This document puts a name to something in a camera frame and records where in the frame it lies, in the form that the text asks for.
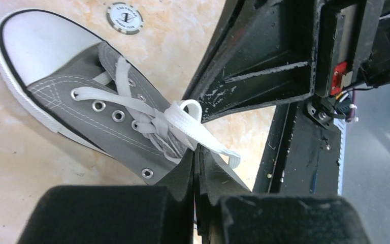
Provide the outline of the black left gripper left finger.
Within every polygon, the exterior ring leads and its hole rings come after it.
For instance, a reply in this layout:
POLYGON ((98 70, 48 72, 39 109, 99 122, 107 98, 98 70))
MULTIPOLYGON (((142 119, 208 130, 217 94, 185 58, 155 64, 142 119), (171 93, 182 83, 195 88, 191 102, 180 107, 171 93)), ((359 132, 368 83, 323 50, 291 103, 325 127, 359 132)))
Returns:
POLYGON ((152 186, 56 186, 19 243, 192 243, 193 152, 152 186))

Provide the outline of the grey canvas sneaker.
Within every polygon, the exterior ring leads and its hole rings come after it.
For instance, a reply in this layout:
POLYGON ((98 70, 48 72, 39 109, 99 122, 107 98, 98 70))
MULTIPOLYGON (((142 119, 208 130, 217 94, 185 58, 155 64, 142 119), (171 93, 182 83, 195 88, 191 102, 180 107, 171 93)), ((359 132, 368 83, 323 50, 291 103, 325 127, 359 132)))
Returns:
POLYGON ((164 118, 166 98, 107 41, 64 16, 25 9, 3 17, 0 73, 50 131, 121 162, 147 184, 188 149, 164 118))

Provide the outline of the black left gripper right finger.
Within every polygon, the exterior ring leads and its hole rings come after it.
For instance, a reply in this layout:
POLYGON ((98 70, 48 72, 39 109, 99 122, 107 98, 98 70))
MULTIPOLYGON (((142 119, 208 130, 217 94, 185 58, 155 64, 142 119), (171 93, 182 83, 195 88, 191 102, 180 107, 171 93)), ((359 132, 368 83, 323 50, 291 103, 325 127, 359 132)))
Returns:
POLYGON ((369 243, 341 197, 252 193, 224 160, 198 146, 194 195, 203 243, 369 243))

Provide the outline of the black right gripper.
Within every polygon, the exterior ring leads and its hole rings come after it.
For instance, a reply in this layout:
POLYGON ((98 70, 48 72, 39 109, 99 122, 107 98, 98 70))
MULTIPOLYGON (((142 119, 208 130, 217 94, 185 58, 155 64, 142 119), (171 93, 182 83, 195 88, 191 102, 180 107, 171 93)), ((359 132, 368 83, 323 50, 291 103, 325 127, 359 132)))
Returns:
POLYGON ((390 1, 226 1, 184 94, 202 121, 390 83, 390 1))

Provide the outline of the white shoelace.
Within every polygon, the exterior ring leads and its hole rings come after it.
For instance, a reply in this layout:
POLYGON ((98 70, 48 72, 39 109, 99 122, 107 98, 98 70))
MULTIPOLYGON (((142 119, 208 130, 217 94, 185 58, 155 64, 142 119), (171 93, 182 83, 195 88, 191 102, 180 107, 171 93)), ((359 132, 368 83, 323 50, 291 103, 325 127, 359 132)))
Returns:
POLYGON ((116 63, 116 94, 84 86, 73 89, 71 96, 75 101, 101 100, 122 105, 134 119, 131 127, 149 139, 166 159, 175 164, 180 162, 186 149, 194 151, 198 145, 202 145, 213 153, 227 156, 227 163, 232 169, 240 165, 241 156, 220 143, 201 124, 202 107, 198 101, 175 101, 160 112, 141 98, 132 96, 129 70, 130 64, 120 57, 116 63))

